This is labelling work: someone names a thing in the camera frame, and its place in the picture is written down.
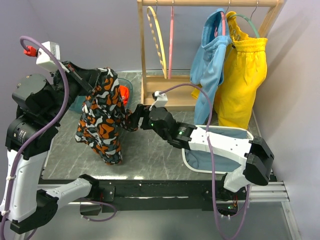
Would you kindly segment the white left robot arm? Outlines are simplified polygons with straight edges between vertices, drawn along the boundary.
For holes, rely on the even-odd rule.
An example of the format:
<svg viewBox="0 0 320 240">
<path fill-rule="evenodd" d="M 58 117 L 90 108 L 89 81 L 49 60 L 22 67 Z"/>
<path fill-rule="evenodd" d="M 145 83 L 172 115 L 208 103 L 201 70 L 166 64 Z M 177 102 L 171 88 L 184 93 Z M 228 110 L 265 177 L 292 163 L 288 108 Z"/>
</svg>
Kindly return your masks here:
<svg viewBox="0 0 320 240">
<path fill-rule="evenodd" d="M 6 134 L 8 174 L 0 206 L 0 220 L 10 222 L 13 232 L 34 231 L 69 203 L 100 197 L 99 181 L 87 174 L 51 189 L 40 189 L 38 183 L 61 119 L 78 96 L 94 90 L 101 75 L 101 69 L 66 61 L 52 74 L 53 83 L 42 74 L 31 74 L 13 92 L 17 114 Z"/>
</svg>

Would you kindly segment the camouflage patterned shorts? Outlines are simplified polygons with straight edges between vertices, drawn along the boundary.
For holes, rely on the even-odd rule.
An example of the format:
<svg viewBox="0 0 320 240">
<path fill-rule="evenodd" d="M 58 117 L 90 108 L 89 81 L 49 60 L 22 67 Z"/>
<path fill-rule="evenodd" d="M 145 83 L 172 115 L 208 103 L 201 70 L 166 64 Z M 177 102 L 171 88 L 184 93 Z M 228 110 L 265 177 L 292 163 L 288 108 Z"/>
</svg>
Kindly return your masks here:
<svg viewBox="0 0 320 240">
<path fill-rule="evenodd" d="M 132 125 L 132 112 L 124 105 L 118 74 L 109 67 L 100 71 L 93 92 L 82 104 L 75 141 L 88 145 L 107 165 L 117 165 L 123 159 L 118 128 L 129 132 L 138 128 Z"/>
</svg>

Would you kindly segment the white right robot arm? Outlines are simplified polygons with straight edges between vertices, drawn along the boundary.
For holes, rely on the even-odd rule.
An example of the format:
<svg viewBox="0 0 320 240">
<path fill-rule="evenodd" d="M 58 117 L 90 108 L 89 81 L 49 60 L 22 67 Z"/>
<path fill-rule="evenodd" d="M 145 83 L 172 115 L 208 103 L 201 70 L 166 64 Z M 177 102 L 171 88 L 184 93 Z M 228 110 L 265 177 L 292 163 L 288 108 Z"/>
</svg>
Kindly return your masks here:
<svg viewBox="0 0 320 240">
<path fill-rule="evenodd" d="M 131 127 L 153 130 L 177 149 L 207 152 L 238 163 L 239 167 L 226 173 L 223 184 L 218 188 L 224 199 L 231 199 L 246 185 L 266 186 L 270 181 L 275 157 L 260 136 L 244 139 L 206 131 L 199 126 L 176 121 L 164 107 L 143 104 L 138 104 L 128 119 Z"/>
</svg>

